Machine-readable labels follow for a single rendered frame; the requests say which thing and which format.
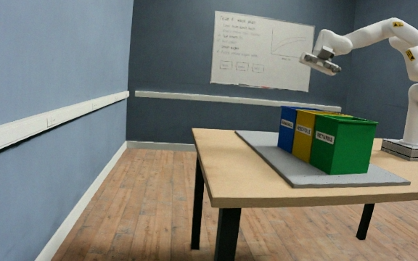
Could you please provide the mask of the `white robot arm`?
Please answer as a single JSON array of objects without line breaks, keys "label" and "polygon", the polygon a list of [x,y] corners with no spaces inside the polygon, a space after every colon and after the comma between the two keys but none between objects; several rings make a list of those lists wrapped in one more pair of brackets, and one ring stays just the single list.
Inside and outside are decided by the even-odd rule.
[{"label": "white robot arm", "polygon": [[[394,37],[395,36],[395,37]],[[405,59],[409,79],[418,81],[418,30],[398,18],[390,18],[344,36],[321,30],[313,55],[332,61],[333,56],[389,38],[390,45]],[[409,108],[402,144],[418,146],[418,83],[409,89]]]}]

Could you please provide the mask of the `green returns bin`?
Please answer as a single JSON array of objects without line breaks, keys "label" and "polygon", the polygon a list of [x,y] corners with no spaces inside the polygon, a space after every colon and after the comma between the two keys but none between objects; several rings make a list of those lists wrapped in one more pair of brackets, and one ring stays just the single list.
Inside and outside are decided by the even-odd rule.
[{"label": "green returns bin", "polygon": [[367,173],[379,123],[348,116],[315,116],[310,165],[328,175]]}]

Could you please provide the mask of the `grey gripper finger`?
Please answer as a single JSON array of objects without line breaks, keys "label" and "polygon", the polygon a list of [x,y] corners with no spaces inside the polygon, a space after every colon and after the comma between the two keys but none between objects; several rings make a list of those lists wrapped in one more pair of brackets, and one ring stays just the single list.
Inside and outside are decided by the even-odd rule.
[{"label": "grey gripper finger", "polygon": [[335,73],[335,72],[340,72],[341,71],[341,67],[337,67],[337,65],[334,65],[334,64],[331,64],[331,63],[328,63],[328,62],[326,62],[325,61],[325,63],[324,63],[324,67],[326,67],[326,68],[328,68],[328,69],[330,69],[330,68],[332,68],[333,70],[333,72]]},{"label": "grey gripper finger", "polygon": [[308,56],[307,56],[307,58],[306,58],[306,61],[307,61],[307,62],[308,62],[308,61],[310,61],[310,62],[314,62],[314,63],[316,63],[316,64],[317,64],[318,59],[319,59],[319,58],[317,58],[317,57],[315,57],[315,56],[313,56],[313,55],[308,54]]}]

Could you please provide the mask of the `blue bin with label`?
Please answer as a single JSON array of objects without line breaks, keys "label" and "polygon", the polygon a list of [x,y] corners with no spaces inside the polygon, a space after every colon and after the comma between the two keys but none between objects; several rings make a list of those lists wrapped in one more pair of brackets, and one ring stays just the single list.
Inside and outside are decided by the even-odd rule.
[{"label": "blue bin with label", "polygon": [[[318,110],[325,111],[315,108],[307,107],[289,107],[289,106],[280,106],[282,108],[281,120],[279,126],[279,137],[277,146],[286,152],[292,154],[294,134],[295,134],[295,124],[297,119],[297,109],[304,110]],[[283,108],[284,107],[284,108]],[[328,111],[325,111],[328,112]]]}]

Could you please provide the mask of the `yellow recycling bin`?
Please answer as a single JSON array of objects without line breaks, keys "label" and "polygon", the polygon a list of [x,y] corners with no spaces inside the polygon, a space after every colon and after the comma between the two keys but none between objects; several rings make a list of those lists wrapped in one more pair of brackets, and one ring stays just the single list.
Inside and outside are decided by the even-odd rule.
[{"label": "yellow recycling bin", "polygon": [[[342,115],[335,112],[322,112],[313,110],[297,109],[297,120],[295,126],[295,136],[293,141],[292,155],[310,163],[311,151],[314,141],[314,131],[316,125],[315,114]],[[314,114],[315,113],[315,114]],[[342,115],[348,116],[348,115]],[[348,116],[351,117],[351,116]]]}]

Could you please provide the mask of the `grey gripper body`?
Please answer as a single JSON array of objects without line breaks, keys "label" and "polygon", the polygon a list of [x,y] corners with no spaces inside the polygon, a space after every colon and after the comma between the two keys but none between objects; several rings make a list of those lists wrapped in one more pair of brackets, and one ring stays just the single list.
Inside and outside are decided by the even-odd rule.
[{"label": "grey gripper body", "polygon": [[[307,58],[307,55],[308,54],[309,53],[307,53],[307,52],[304,51],[302,53],[302,55],[300,56],[299,62],[302,63],[302,64],[305,64],[305,65],[308,65],[309,67],[312,67],[312,68],[315,68],[317,70],[320,70],[323,73],[326,73],[326,74],[329,74],[329,75],[336,75],[336,72],[333,72],[332,71],[333,70],[332,68],[328,69],[328,68],[324,67],[325,61],[328,62],[325,59],[322,59],[322,58],[319,58],[319,57],[315,56],[315,57],[319,58],[317,64],[314,63],[314,62],[310,62],[310,61],[307,62],[306,61],[306,58]],[[331,63],[331,62],[328,62],[328,63]]]}]

